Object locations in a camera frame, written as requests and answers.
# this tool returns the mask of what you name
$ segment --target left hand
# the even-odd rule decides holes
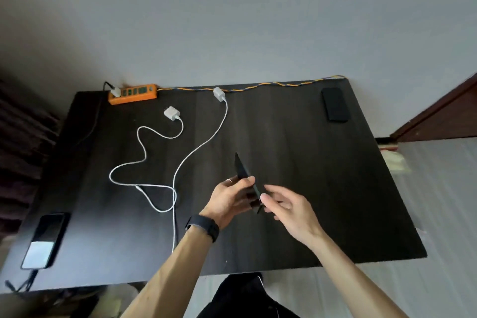
[[[254,183],[253,176],[241,180],[234,176],[219,183],[200,215],[214,219],[222,230],[235,215],[251,209],[246,192]]]

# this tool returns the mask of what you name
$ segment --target curtain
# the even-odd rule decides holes
[[[25,218],[59,129],[56,116],[0,80],[0,240]]]

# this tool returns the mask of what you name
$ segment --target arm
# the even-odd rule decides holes
[[[305,244],[323,264],[355,318],[408,318],[408,316],[343,253],[325,233],[304,196],[274,185],[260,200],[288,232]]]
[[[222,230],[235,215],[250,209],[243,192],[254,183],[254,177],[221,182],[200,215],[214,219]],[[122,318],[182,317],[211,245],[212,238],[202,228],[191,226]]]

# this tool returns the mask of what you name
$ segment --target black desk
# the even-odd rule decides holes
[[[330,123],[320,91],[339,86],[351,120]],[[259,182],[287,186],[311,201],[324,229],[356,263],[426,256],[397,188],[347,80],[327,80],[286,88],[263,86],[227,94],[229,115],[222,130],[182,166],[176,188],[179,238],[193,213],[206,204],[214,186],[233,176],[238,151]],[[91,129],[91,136],[75,144]],[[42,270],[32,290],[146,281],[167,259],[172,245],[172,213],[156,213],[134,187],[113,185],[114,166],[138,160],[135,134],[146,125],[173,136],[180,122],[163,111],[174,106],[185,129],[165,140],[142,130],[148,159],[115,172],[122,182],[171,184],[177,165],[207,140],[225,105],[212,92],[166,91],[155,100],[111,106],[104,92],[79,92],[70,108],[35,203],[4,265],[1,281],[20,285],[21,261],[42,214],[72,213],[56,261]],[[171,192],[147,190],[159,207]],[[269,214],[242,214],[221,232],[203,275],[319,266]]]

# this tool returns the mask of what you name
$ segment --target black wristwatch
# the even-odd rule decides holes
[[[212,243],[215,243],[217,240],[220,230],[214,219],[202,215],[192,215],[189,218],[189,221],[187,221],[186,230],[189,229],[190,225],[199,226],[204,229],[207,234],[211,236]]]

